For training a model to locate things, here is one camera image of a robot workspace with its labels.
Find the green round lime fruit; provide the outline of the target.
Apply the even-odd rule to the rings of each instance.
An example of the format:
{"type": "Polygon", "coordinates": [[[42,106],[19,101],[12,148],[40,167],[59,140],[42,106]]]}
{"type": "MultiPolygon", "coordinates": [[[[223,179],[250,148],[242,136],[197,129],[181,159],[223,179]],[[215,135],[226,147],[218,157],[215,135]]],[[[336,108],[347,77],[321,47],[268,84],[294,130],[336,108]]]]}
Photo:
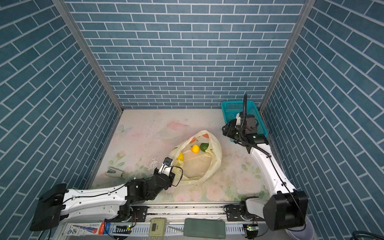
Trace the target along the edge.
{"type": "Polygon", "coordinates": [[[209,144],[208,144],[208,143],[201,143],[201,145],[200,145],[200,150],[201,150],[202,152],[206,152],[206,150],[208,149],[208,147],[209,147],[209,144]]]}

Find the yellow round fruit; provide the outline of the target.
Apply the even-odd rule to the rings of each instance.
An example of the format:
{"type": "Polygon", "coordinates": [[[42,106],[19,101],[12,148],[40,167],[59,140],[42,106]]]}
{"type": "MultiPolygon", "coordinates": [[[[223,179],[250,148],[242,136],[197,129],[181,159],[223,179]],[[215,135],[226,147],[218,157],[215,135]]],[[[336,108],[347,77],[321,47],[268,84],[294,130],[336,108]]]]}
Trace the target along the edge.
{"type": "Polygon", "coordinates": [[[200,152],[200,147],[198,145],[193,145],[191,147],[191,152],[198,154],[200,152]]]}

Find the yellow translucent plastic bag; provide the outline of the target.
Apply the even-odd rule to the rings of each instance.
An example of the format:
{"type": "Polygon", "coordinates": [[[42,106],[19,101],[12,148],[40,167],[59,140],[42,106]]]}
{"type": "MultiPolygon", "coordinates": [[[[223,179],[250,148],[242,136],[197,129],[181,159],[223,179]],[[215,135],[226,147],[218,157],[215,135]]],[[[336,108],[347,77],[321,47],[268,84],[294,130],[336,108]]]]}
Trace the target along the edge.
{"type": "Polygon", "coordinates": [[[169,153],[169,158],[173,159],[172,172],[176,175],[176,184],[187,186],[205,182],[221,167],[222,157],[219,140],[207,130],[198,132],[169,153]],[[191,152],[193,145],[200,146],[201,143],[209,144],[206,152],[201,150],[198,154],[191,152]],[[184,154],[182,162],[177,161],[180,152],[184,154]]]}

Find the orange fruit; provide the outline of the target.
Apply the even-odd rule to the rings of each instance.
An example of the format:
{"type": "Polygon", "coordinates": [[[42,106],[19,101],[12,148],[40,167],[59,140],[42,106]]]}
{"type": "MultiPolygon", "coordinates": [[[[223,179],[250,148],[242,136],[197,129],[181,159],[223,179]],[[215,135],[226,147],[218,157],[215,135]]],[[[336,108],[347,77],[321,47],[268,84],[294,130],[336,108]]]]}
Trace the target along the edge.
{"type": "Polygon", "coordinates": [[[183,161],[184,160],[184,154],[180,152],[179,156],[177,157],[177,161],[183,161]]]}

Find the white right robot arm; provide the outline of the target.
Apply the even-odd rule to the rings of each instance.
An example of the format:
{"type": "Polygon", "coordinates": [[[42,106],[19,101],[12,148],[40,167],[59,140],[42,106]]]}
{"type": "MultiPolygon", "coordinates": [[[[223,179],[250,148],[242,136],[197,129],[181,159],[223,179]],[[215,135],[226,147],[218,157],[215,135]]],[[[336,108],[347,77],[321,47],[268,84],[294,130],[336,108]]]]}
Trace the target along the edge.
{"type": "Polygon", "coordinates": [[[223,135],[247,149],[257,162],[267,183],[270,198],[248,198],[245,207],[249,214],[263,218],[272,231],[301,232],[306,229],[306,213],[309,199],[305,192],[288,180],[275,159],[267,138],[256,133],[256,118],[238,113],[234,120],[222,128],[223,135]]]}

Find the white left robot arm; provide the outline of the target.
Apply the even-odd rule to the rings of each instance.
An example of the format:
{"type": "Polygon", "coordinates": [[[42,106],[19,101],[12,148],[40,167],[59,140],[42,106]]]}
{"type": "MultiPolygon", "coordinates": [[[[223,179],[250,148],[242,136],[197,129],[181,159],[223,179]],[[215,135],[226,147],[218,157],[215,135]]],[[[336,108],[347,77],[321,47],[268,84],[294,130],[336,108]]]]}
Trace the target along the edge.
{"type": "Polygon", "coordinates": [[[174,179],[171,167],[161,167],[150,178],[129,180],[115,187],[76,190],[66,184],[55,185],[39,197],[30,231],[45,231],[66,222],[128,221],[132,205],[154,200],[173,186],[174,179]]]}

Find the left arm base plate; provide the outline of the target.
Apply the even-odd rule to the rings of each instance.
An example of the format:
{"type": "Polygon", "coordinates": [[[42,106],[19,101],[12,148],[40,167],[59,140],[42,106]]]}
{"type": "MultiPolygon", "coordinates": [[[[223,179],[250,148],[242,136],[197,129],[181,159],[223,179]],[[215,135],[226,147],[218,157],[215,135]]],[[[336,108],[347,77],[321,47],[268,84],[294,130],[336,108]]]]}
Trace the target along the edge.
{"type": "Polygon", "coordinates": [[[128,206],[123,205],[119,207],[117,216],[111,219],[105,219],[106,223],[137,223],[145,222],[147,217],[147,206],[128,206]]]}

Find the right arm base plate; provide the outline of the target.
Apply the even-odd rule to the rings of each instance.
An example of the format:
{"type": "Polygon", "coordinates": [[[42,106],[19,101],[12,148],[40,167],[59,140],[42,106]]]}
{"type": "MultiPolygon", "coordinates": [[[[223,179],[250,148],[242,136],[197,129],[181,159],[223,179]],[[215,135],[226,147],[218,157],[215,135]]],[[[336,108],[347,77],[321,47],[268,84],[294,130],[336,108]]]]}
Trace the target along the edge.
{"type": "Polygon", "coordinates": [[[243,210],[241,206],[239,205],[225,205],[223,207],[223,210],[226,214],[227,221],[228,222],[240,222],[240,221],[245,221],[245,222],[252,222],[252,221],[264,221],[263,218],[249,214],[247,211],[243,210]]]}

